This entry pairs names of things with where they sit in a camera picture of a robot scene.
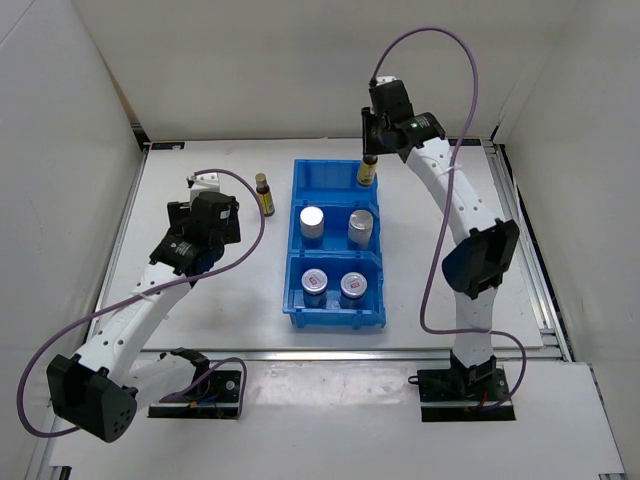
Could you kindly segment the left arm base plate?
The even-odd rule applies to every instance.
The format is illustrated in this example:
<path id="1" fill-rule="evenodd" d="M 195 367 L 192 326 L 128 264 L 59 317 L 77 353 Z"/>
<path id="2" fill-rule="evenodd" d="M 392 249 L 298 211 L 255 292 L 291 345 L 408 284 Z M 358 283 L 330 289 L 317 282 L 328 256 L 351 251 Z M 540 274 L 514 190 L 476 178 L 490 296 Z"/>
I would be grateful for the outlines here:
<path id="1" fill-rule="evenodd" d="M 151 419 L 238 420 L 242 413 L 246 389 L 246 363 L 236 357 L 215 362 L 205 370 L 200 367 L 195 379 L 203 381 L 184 395 L 161 400 L 148 407 Z"/>

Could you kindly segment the tall silver-capped shaker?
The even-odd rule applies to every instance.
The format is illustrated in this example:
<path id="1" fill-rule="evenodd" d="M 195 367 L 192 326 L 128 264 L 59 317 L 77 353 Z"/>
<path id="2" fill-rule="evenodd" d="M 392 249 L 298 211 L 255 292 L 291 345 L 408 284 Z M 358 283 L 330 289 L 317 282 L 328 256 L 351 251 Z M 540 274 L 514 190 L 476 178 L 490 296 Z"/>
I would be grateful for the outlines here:
<path id="1" fill-rule="evenodd" d="M 299 215 L 302 243 L 308 248 L 317 248 L 322 244 L 324 234 L 324 213 L 321 208 L 307 206 Z"/>
<path id="2" fill-rule="evenodd" d="M 374 227 L 374 217 L 364 209 L 351 213 L 348 222 L 348 241 L 352 248 L 367 249 Z"/>

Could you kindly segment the short spice jar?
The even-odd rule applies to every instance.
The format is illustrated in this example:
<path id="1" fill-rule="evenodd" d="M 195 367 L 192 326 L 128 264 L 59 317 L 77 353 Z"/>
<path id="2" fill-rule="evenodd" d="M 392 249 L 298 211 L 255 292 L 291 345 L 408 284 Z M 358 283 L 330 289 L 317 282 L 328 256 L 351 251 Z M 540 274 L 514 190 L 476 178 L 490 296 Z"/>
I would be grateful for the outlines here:
<path id="1" fill-rule="evenodd" d="M 306 270 L 301 277 L 303 301 L 306 308 L 323 308 L 327 301 L 328 277 L 317 268 Z"/>
<path id="2" fill-rule="evenodd" d="M 343 309 L 362 310 L 366 307 L 368 282 L 359 272 L 348 272 L 340 281 L 339 303 Z"/>

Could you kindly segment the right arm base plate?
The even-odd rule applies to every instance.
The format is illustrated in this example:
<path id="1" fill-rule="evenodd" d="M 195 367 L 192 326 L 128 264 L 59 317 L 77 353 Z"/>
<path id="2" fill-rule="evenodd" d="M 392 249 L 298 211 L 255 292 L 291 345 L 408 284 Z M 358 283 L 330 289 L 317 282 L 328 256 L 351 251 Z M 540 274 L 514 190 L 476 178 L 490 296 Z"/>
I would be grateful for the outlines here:
<path id="1" fill-rule="evenodd" d="M 418 388 L 421 421 L 426 423 L 509 422 L 516 415 L 505 372 L 498 368 L 465 393 L 450 370 L 418 370 L 408 377 Z"/>

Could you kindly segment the small brown sauce bottle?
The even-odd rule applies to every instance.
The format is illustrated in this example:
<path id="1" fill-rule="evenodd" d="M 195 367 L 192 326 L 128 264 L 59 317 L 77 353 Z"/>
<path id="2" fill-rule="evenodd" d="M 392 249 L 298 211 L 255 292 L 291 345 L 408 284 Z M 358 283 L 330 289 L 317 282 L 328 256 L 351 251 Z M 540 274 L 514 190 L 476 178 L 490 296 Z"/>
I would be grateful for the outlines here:
<path id="1" fill-rule="evenodd" d="M 266 217 L 270 217 L 275 213 L 275 204 L 267 177 L 264 173 L 258 173 L 255 175 L 255 181 L 256 193 L 261 202 L 264 214 Z"/>
<path id="2" fill-rule="evenodd" d="M 372 154 L 365 154 L 359 164 L 358 172 L 356 175 L 357 182 L 364 186 L 371 186 L 376 178 L 376 169 L 378 164 L 378 156 Z"/>

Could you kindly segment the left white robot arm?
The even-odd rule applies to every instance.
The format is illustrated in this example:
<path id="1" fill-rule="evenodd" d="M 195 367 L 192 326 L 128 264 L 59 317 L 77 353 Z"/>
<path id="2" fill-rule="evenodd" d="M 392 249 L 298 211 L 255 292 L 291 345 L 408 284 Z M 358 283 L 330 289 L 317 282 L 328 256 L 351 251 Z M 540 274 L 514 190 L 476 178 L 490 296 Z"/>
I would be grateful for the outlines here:
<path id="1" fill-rule="evenodd" d="M 57 355 L 46 374 L 55 414 L 111 443 L 135 414 L 161 399 L 207 396 L 210 362 L 201 353 L 177 348 L 140 369 L 133 364 L 169 311 L 208 272 L 224 248 L 240 240 L 239 204 L 213 191 L 190 202 L 168 204 L 170 227 L 150 256 L 132 296 L 72 357 Z"/>

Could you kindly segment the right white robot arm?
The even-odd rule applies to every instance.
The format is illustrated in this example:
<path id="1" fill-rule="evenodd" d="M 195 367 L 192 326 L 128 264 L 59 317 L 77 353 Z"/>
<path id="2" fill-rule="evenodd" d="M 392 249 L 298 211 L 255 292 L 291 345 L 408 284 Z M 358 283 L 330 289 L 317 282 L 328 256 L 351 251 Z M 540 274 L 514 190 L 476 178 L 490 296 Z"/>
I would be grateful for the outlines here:
<path id="1" fill-rule="evenodd" d="M 470 400 L 496 370 L 490 334 L 493 307 L 519 228 L 493 213 L 453 165 L 454 149 L 442 126 L 430 113 L 415 114 L 402 81 L 373 79 L 369 94 L 371 104 L 361 111 L 363 154 L 398 155 L 440 208 L 455 243 L 440 262 L 456 302 L 449 387 L 458 398 Z"/>

